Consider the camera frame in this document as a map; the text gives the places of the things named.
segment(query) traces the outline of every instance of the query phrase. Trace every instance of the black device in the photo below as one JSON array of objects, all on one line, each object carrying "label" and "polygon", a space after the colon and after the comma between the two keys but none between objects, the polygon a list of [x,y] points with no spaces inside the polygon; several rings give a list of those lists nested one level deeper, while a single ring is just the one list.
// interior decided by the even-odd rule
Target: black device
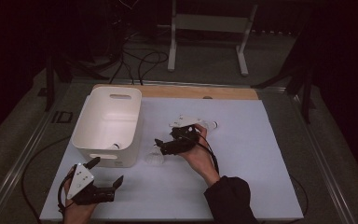
[{"label": "black device", "polygon": [[164,143],[159,139],[155,139],[156,145],[160,147],[162,155],[176,155],[189,151],[199,142],[200,138],[194,125],[172,128],[170,135],[173,137],[171,142]]},{"label": "black device", "polygon": [[98,188],[94,186],[94,177],[89,169],[100,162],[101,158],[96,157],[85,164],[76,164],[73,170],[62,181],[58,192],[58,206],[60,212],[64,215],[65,207],[62,203],[62,188],[68,179],[72,179],[67,198],[79,205],[92,203],[107,203],[115,199],[115,192],[123,183],[124,176],[118,178],[109,188]]}]

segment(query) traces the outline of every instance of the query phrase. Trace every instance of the white table surface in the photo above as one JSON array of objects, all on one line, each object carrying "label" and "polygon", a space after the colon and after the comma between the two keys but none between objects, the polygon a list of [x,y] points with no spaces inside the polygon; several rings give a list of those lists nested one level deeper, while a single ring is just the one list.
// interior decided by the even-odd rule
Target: white table surface
[{"label": "white table surface", "polygon": [[[170,155],[158,166],[145,162],[155,138],[172,140],[168,125],[181,114],[219,123],[217,129],[208,133],[207,140],[218,160],[220,175],[238,176],[249,183],[251,207],[256,218],[303,217],[261,101],[144,97],[141,108],[144,126],[135,165],[90,170],[97,187],[111,185],[124,175],[115,201],[100,203],[92,218],[126,221],[213,219],[203,196],[207,186],[184,159]],[[69,143],[40,215],[42,220],[62,219],[57,206],[58,187],[71,166],[79,162],[88,161]]]}]

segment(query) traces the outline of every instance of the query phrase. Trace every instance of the white plastic bin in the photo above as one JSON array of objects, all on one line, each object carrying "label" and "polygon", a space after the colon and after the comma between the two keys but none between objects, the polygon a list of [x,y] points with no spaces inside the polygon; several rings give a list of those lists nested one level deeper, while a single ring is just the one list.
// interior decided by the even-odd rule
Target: white plastic bin
[{"label": "white plastic bin", "polygon": [[85,103],[77,121],[73,145],[98,166],[130,167],[135,164],[141,141],[142,94],[134,88],[98,87]]}]

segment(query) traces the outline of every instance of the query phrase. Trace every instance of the metal frame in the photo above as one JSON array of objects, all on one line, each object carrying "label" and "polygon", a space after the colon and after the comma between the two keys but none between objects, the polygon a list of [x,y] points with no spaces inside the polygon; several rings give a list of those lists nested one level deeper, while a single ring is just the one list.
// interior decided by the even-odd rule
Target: metal frame
[{"label": "metal frame", "polygon": [[[164,84],[164,82],[150,82],[149,85],[158,85],[158,84]],[[223,85],[207,85],[207,84],[188,84],[189,86],[209,86],[209,87],[218,87]],[[185,83],[165,83],[165,85],[185,85]],[[3,182],[1,188],[0,188],[0,212],[2,211],[3,207],[5,206],[8,197],[10,196],[13,189],[16,187],[16,184],[18,183],[21,174],[23,172],[23,169],[25,167],[25,164],[28,160],[30,160],[33,152],[37,148],[40,139],[43,137],[43,134],[46,130],[48,122],[53,117],[53,111],[54,108],[56,108],[57,104],[61,101],[63,96],[65,95],[65,92],[67,90],[67,85],[64,85],[64,90],[60,90],[59,99],[56,101],[52,109],[47,112],[44,117],[40,120],[39,124],[34,130],[33,135],[30,137],[30,140],[28,141],[28,144],[25,146],[24,150],[22,151],[21,155],[13,165],[13,167],[9,170],[7,173],[7,176],[5,178],[5,181]],[[246,86],[229,86],[225,85],[226,87],[232,87],[232,88],[248,88]],[[271,93],[279,93],[284,94],[285,89],[284,88],[270,88],[267,87],[264,90],[256,90],[257,92],[271,92]],[[314,156],[314,159],[316,160],[316,163],[321,171],[321,175],[324,178],[325,185],[330,193],[330,196],[332,198],[332,201],[337,209],[338,215],[342,221],[343,224],[356,224],[356,220],[354,218],[354,215],[351,212],[351,209],[348,207],[348,204],[345,200],[345,196],[343,195],[343,192],[334,178],[334,175],[325,159],[325,156],[323,154],[323,151],[317,141],[317,139],[314,136],[313,130],[310,127],[309,124],[306,123],[306,121],[303,119],[300,111],[300,100],[298,99],[298,96],[291,96],[290,97],[292,107],[295,110],[296,116],[298,118],[299,124],[302,126],[302,129],[306,133],[308,139],[310,140],[311,144],[311,153]]]},{"label": "metal frame", "polygon": [[236,51],[241,75],[247,77],[249,71],[243,51],[252,30],[256,11],[257,5],[253,5],[251,13],[247,18],[177,14],[176,0],[172,0],[171,46],[168,59],[168,71],[173,72],[175,70],[177,29],[220,31],[243,34],[242,42],[236,47]]}]

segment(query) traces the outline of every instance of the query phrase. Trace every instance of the hand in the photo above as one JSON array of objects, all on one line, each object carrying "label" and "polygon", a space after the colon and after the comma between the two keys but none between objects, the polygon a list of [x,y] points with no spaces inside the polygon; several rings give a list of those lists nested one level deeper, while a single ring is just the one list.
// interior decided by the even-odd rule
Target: hand
[{"label": "hand", "polygon": [[64,224],[86,224],[89,222],[92,213],[94,212],[97,203],[88,204],[88,205],[77,205],[74,201],[66,199],[69,188],[71,186],[72,179],[68,179],[63,185],[65,190],[65,216]]},{"label": "hand", "polygon": [[[201,137],[199,143],[208,147],[205,140],[207,130],[199,124],[195,124],[195,127],[198,131],[200,131]],[[183,157],[188,164],[190,164],[190,167],[202,176],[208,187],[212,186],[220,179],[220,175],[214,169],[211,155],[205,150],[205,148],[195,145],[189,151],[179,153],[178,155]]]}]

